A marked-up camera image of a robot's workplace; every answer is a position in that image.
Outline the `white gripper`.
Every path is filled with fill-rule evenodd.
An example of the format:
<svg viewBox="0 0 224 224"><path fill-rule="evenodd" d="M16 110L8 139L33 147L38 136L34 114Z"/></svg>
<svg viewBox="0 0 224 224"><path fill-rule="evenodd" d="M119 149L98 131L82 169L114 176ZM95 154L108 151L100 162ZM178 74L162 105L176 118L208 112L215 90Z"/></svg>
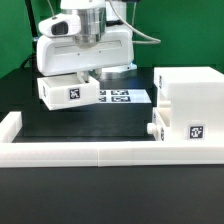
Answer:
<svg viewBox="0 0 224 224"><path fill-rule="evenodd" d="M132 31L106 26L104 13L60 13L39 23L37 67L44 76L128 65L134 59Z"/></svg>

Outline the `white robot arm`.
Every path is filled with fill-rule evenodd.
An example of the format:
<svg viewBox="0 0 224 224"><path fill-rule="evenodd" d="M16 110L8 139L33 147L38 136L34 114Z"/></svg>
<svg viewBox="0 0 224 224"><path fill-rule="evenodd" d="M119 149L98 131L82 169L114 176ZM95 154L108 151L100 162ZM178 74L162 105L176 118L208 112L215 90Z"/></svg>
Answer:
<svg viewBox="0 0 224 224"><path fill-rule="evenodd" d="M37 67L45 76L128 65L133 33L112 12L121 0L61 0L61 12L39 23Z"/></svg>

